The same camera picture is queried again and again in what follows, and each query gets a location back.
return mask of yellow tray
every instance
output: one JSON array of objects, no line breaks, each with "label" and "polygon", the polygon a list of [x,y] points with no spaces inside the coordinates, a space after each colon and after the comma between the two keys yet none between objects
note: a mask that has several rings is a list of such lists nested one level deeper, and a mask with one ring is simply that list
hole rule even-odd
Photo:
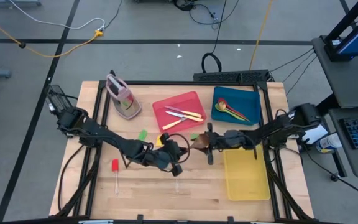
[{"label": "yellow tray", "polygon": [[257,146],[257,160],[253,150],[228,149],[223,151],[229,200],[269,200],[266,166],[262,147]]}]

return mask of power cord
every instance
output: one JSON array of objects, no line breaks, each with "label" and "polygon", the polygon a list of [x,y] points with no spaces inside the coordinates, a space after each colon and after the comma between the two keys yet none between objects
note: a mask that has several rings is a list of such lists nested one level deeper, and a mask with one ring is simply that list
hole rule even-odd
[{"label": "power cord", "polygon": [[121,2],[120,2],[119,5],[118,5],[116,15],[109,21],[109,23],[106,25],[106,27],[105,27],[104,29],[107,29],[107,27],[110,26],[111,22],[116,19],[116,17],[118,16],[118,13],[119,13],[119,9],[121,8],[121,4],[122,4],[122,0],[121,0]]},{"label": "power cord", "polygon": [[289,75],[287,75],[287,77],[285,77],[282,82],[285,82],[285,81],[287,80],[287,78],[289,78],[292,74],[294,74],[294,72],[303,64],[303,62],[307,61],[313,54],[314,54],[314,52],[310,53],[309,56],[308,56],[306,59],[304,59],[303,61],[301,61],[301,63],[299,63],[299,65],[296,66],[296,67],[294,68],[294,70],[292,70],[292,72],[291,72]]},{"label": "power cord", "polygon": [[260,26],[260,31],[259,31],[258,39],[256,40],[254,52],[252,53],[251,62],[250,62],[250,64],[249,64],[249,70],[252,69],[252,62],[254,62],[254,57],[255,57],[256,49],[258,48],[259,40],[260,40],[260,38],[261,38],[261,36],[262,36],[262,33],[263,33],[263,31],[264,31],[264,27],[265,27],[267,18],[269,17],[269,12],[270,12],[270,9],[272,8],[273,1],[274,1],[274,0],[270,0],[270,2],[268,3],[268,8],[267,8],[267,11],[266,11],[266,14],[265,14],[264,21],[263,21],[263,23],[262,23],[262,26]]},{"label": "power cord", "polygon": [[35,22],[39,22],[39,23],[42,23],[42,24],[49,24],[49,25],[55,25],[55,26],[62,26],[62,27],[66,27],[66,28],[69,28],[69,29],[81,29],[83,28],[84,26],[88,25],[89,23],[95,21],[95,20],[100,20],[103,22],[102,26],[98,29],[100,31],[103,31],[104,29],[104,19],[101,19],[101,18],[94,18],[94,19],[91,19],[90,21],[88,21],[87,23],[85,23],[84,25],[82,26],[79,26],[79,27],[69,27],[69,26],[66,26],[65,24],[58,24],[58,23],[54,23],[54,22],[45,22],[45,21],[41,21],[41,20],[38,20],[32,16],[30,16],[28,13],[26,13],[25,11],[23,11],[23,9],[21,9],[19,6],[17,6],[17,4],[15,4],[15,2],[13,0],[9,0],[20,12],[23,12],[23,14],[25,14],[27,17],[29,17],[30,19],[32,19],[33,21]]},{"label": "power cord", "polygon": [[78,97],[75,97],[75,96],[65,95],[65,97],[71,98],[71,99],[74,99],[74,100],[78,100]]},{"label": "power cord", "polygon": [[[332,173],[331,171],[329,171],[327,168],[323,167],[323,166],[320,165],[318,162],[316,162],[316,161],[310,156],[310,154],[309,154],[307,148],[305,148],[305,151],[306,151],[307,155],[309,156],[310,160],[311,160],[312,162],[314,162],[318,167],[322,168],[322,170],[326,171],[328,174],[331,174],[331,175],[333,175],[333,176],[336,176],[334,173]],[[348,185],[349,187],[353,188],[354,190],[358,191],[358,188],[357,188],[357,187],[355,187],[355,186],[353,186],[352,184],[346,182],[345,180],[342,180],[341,178],[338,178],[338,180],[341,181],[342,183]]]},{"label": "power cord", "polygon": [[[224,14],[224,9],[226,8],[226,3],[227,3],[227,0],[224,0],[224,5],[223,5],[223,10],[222,10],[222,16]],[[221,32],[221,26],[222,24],[220,23],[219,24],[219,28],[218,28],[218,34],[216,35],[216,40],[215,40],[215,46],[214,46],[214,49],[212,52],[210,53],[206,53],[204,54],[202,60],[201,60],[201,69],[203,70],[203,73],[206,73],[206,70],[205,70],[205,59],[208,57],[208,56],[211,56],[212,58],[214,58],[215,62],[216,62],[216,65],[218,65],[218,72],[222,72],[222,63],[221,61],[218,59],[217,56],[215,56],[214,52],[215,52],[215,49],[216,49],[216,45],[218,44],[218,39],[219,39],[219,33]]]},{"label": "power cord", "polygon": [[[236,9],[237,5],[239,4],[239,1],[240,1],[240,0],[237,0],[237,2],[236,2],[236,4],[234,5],[234,7],[233,7],[232,11],[230,12],[230,14],[229,14],[226,18],[221,19],[220,21],[219,21],[219,19],[215,16],[215,13],[211,12],[211,10],[209,10],[209,8],[208,8],[207,6],[205,6],[205,5],[203,5],[203,4],[194,4],[194,5],[193,5],[193,8],[192,8],[191,10],[189,10],[189,15],[190,15],[190,18],[191,18],[193,21],[195,21],[196,23],[201,24],[201,25],[211,25],[212,29],[217,29],[217,27],[215,27],[214,25],[215,25],[215,24],[219,25],[219,24],[221,24],[222,22],[224,22],[226,19],[228,19],[228,18],[233,14],[234,10]],[[202,7],[204,7],[205,9],[207,9],[207,10],[208,10],[208,13],[209,13],[209,16],[214,20],[214,22],[199,22],[199,21],[197,21],[197,20],[193,17],[193,15],[191,14],[191,11],[194,10],[194,9],[196,9],[197,6],[202,6]]]},{"label": "power cord", "polygon": [[88,41],[86,41],[86,42],[84,42],[84,43],[82,43],[82,44],[78,44],[78,45],[74,46],[73,48],[71,48],[70,50],[66,51],[65,53],[62,53],[62,54],[60,54],[60,55],[45,55],[45,54],[42,54],[42,53],[40,53],[40,52],[38,52],[38,51],[36,51],[36,50],[34,50],[34,49],[28,47],[25,42],[20,42],[20,41],[18,41],[18,40],[15,39],[11,34],[9,34],[8,32],[6,32],[6,31],[5,31],[4,29],[2,29],[1,27],[0,27],[0,31],[1,31],[2,33],[4,33],[5,35],[7,35],[7,36],[8,36],[11,40],[13,40],[15,43],[17,43],[20,48],[22,48],[22,49],[23,49],[23,48],[26,48],[27,50],[29,50],[29,51],[31,51],[31,52],[33,52],[33,53],[39,55],[39,56],[43,56],[43,57],[47,57],[47,58],[57,58],[57,57],[61,57],[61,56],[64,56],[64,55],[66,55],[66,54],[69,54],[69,53],[71,53],[73,50],[77,49],[78,47],[84,46],[84,45],[86,45],[86,44],[88,44],[88,43],[94,41],[94,39],[96,39],[96,38],[98,38],[98,37],[101,37],[101,36],[103,35],[103,32],[100,31],[99,29],[97,29],[97,30],[95,30],[94,36],[93,36],[90,40],[88,40]]},{"label": "power cord", "polygon": [[59,181],[59,190],[57,193],[57,207],[59,209],[59,212],[62,211],[62,205],[61,205],[61,200],[62,200],[62,184],[63,184],[63,176],[65,174],[65,171],[67,169],[68,164],[70,163],[70,161],[81,151],[81,149],[84,147],[84,145],[81,145],[79,149],[77,149],[73,155],[70,156],[70,158],[68,158],[67,162],[65,163],[65,165],[63,166],[62,169],[62,173],[60,174],[60,181]]},{"label": "power cord", "polygon": [[307,52],[301,54],[299,57],[297,57],[297,58],[295,58],[295,59],[293,59],[293,60],[291,60],[291,61],[289,61],[289,62],[287,62],[287,63],[285,63],[285,64],[283,64],[283,65],[280,65],[280,66],[278,66],[277,68],[274,68],[273,70],[270,70],[270,71],[271,71],[271,72],[274,72],[274,71],[276,71],[276,70],[278,70],[278,69],[280,69],[280,68],[282,68],[282,67],[288,65],[289,63],[292,63],[292,62],[298,60],[299,58],[302,58],[303,56],[305,56],[307,53],[311,52],[312,50],[313,50],[313,48],[311,48],[311,49],[308,50]]},{"label": "power cord", "polygon": [[279,151],[279,150],[282,150],[282,149],[286,149],[286,150],[288,150],[288,151],[291,151],[291,152],[293,152],[293,153],[295,153],[295,154],[297,154],[298,156],[299,156],[299,158],[301,159],[301,163],[302,163],[302,165],[303,165],[303,159],[302,159],[302,156],[301,156],[301,154],[299,153],[299,152],[296,152],[295,150],[293,150],[293,149],[289,149],[289,148],[287,148],[287,147],[283,147],[283,148],[281,148],[281,149],[272,149],[273,151]]},{"label": "power cord", "polygon": [[306,66],[306,68],[303,70],[302,74],[298,77],[298,79],[296,80],[295,84],[290,88],[290,90],[288,91],[288,93],[285,94],[285,96],[288,96],[288,94],[290,94],[291,90],[295,87],[295,85],[299,82],[299,80],[302,78],[303,74],[305,74],[306,70],[308,69],[309,65],[312,64],[314,62],[314,60],[316,60],[317,55],[314,57],[314,59],[309,62],[309,64]]},{"label": "power cord", "polygon": [[351,25],[357,25],[358,24],[358,21],[355,21],[355,22],[352,22],[349,26]]}]

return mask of gray floor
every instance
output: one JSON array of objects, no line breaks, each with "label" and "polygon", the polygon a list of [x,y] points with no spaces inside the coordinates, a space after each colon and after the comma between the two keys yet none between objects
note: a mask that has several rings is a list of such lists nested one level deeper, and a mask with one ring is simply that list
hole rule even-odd
[{"label": "gray floor", "polygon": [[[24,9],[38,19],[65,23],[74,0],[41,2],[42,7],[27,6]],[[209,5],[217,14],[223,5],[222,0],[200,2]],[[347,0],[349,7],[355,2]],[[234,3],[234,0],[229,0],[227,8],[231,9]],[[268,0],[241,0],[232,17],[223,24],[220,39],[255,40],[268,3]],[[118,4],[118,0],[81,0],[73,24],[77,26],[96,16],[108,20]],[[201,9],[195,11],[194,16],[206,22],[209,19]],[[342,16],[344,10],[339,0],[275,1],[262,39],[310,41],[313,37],[327,34]],[[68,38],[90,38],[99,26],[97,23],[82,30],[71,30]],[[18,10],[8,7],[0,7],[0,25],[13,36],[23,39],[59,39],[63,32],[61,27],[37,24]],[[126,0],[102,39],[196,40],[215,37],[216,30],[195,24],[186,12],[177,10],[164,0],[143,0],[141,4]],[[46,54],[53,54],[57,48],[57,44],[31,46]],[[73,45],[65,44],[63,51],[71,47]],[[110,69],[125,80],[191,80],[194,73],[201,71],[202,55],[212,47],[203,44],[87,45],[60,59],[53,83],[59,84],[67,94],[77,95],[82,81],[103,79]],[[222,61],[223,70],[247,70],[253,47],[219,45],[215,53]],[[273,69],[310,48],[261,45],[253,69]],[[13,74],[11,79],[0,79],[0,201],[51,61],[50,58],[22,50],[16,44],[0,44],[0,68],[10,69]],[[208,70],[216,68],[212,61],[206,63]],[[282,81],[298,63],[274,72],[276,81]],[[287,91],[304,68],[305,65],[302,65],[285,82]],[[315,60],[288,95],[288,102],[290,105],[319,103],[330,93],[321,66]],[[55,122],[44,107],[5,220],[48,215],[66,144],[66,139],[56,130]],[[331,156],[317,153],[312,153],[312,156],[325,167],[335,170]],[[329,176],[316,167],[307,155],[303,158],[315,217],[328,222],[358,223],[358,193],[341,183],[331,182]],[[346,165],[350,175],[347,180],[358,186],[358,178]]]}]

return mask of pink tray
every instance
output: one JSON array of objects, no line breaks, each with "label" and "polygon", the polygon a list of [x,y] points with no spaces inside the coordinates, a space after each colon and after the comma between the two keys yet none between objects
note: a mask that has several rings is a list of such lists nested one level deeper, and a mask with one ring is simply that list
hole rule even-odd
[{"label": "pink tray", "polygon": [[175,113],[183,114],[178,111],[167,109],[164,106],[172,106],[184,111],[199,113],[202,115],[204,121],[206,120],[204,108],[201,105],[200,99],[198,98],[198,95],[195,91],[173,96],[171,98],[167,98],[165,100],[160,100],[153,103],[154,114],[157,119],[158,127],[160,128],[161,133],[177,133],[179,131],[204,124],[204,121],[196,122],[187,119],[186,121],[182,121],[174,127],[164,131],[162,127],[180,119],[179,117],[167,114],[165,111],[172,111]]}]

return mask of blue tray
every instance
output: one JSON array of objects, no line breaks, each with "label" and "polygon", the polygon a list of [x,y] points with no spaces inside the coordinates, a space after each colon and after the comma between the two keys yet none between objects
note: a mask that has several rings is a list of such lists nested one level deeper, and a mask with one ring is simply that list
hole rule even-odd
[{"label": "blue tray", "polygon": [[[218,98],[224,98],[232,108],[243,114],[249,121],[241,121],[228,113],[218,111],[215,108]],[[257,124],[260,120],[259,93],[217,86],[214,88],[211,117],[216,121],[226,121],[244,125]]]}]

